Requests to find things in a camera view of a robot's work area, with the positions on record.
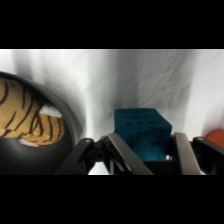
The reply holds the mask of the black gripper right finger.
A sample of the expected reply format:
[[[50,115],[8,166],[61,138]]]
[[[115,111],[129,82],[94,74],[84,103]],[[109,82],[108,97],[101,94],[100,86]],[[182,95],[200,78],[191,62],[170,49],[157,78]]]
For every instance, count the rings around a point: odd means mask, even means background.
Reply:
[[[224,149],[205,137],[189,141],[176,132],[173,137],[175,154],[182,175],[224,175]]]

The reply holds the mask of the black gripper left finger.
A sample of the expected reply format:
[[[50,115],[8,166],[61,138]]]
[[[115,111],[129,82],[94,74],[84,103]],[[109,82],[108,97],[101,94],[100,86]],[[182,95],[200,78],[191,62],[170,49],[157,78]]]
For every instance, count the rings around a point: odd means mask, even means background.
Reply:
[[[97,162],[103,162],[112,175],[153,174],[116,133],[103,136],[98,141],[81,139],[55,174],[88,175]]]

